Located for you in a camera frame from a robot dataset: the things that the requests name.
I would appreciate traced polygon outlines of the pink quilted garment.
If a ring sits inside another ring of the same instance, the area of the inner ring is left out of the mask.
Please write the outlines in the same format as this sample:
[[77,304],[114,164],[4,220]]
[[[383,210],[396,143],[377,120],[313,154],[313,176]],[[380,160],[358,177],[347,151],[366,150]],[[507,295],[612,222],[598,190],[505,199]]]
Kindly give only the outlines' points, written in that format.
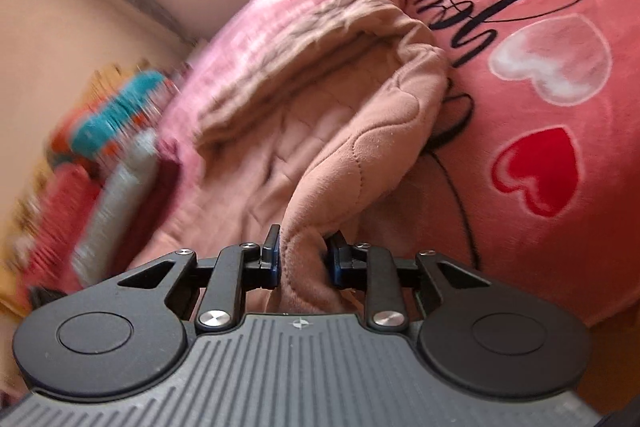
[[400,184],[447,90],[445,53],[400,0],[328,0],[296,20],[198,116],[202,173],[139,263],[203,256],[280,225],[281,280],[254,311],[343,312],[324,240]]

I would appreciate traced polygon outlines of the light grey puffer jacket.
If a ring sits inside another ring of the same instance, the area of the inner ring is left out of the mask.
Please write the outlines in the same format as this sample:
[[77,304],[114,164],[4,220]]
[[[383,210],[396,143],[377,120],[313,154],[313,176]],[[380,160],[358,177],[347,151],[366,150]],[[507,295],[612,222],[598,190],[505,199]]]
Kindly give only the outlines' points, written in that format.
[[160,160],[156,131],[139,132],[119,161],[92,210],[70,260],[81,287],[107,276],[116,248],[156,179]]

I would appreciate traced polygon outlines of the pink heart-print bed blanket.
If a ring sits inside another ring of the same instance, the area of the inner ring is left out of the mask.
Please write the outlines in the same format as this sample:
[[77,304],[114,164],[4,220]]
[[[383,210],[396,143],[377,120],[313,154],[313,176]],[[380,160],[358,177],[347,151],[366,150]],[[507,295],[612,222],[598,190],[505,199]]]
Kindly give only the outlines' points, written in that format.
[[[169,217],[203,170],[202,109],[326,1],[250,0],[213,38],[160,127],[184,161]],[[447,90],[416,163],[342,233],[436,249],[589,325],[638,303],[639,1],[400,5],[445,53]]]

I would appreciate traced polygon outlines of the folded pink blanket stack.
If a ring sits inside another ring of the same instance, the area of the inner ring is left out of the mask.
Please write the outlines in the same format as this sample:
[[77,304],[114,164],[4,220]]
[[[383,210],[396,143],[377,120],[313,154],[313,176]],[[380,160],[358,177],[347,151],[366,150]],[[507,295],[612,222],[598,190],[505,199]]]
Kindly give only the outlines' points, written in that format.
[[79,291],[72,257],[100,192],[101,184],[81,165],[66,162],[54,170],[43,196],[35,247],[22,276],[20,296],[25,301],[36,287],[65,294]]

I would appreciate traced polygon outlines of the teal cartoon-print quilt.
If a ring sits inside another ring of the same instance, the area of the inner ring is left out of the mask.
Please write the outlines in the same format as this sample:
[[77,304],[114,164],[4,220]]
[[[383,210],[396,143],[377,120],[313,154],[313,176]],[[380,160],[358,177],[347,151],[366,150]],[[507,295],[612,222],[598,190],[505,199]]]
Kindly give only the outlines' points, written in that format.
[[73,109],[47,145],[53,168],[73,162],[90,172],[113,171],[136,135],[160,122],[180,83],[156,69],[138,72],[122,87]]

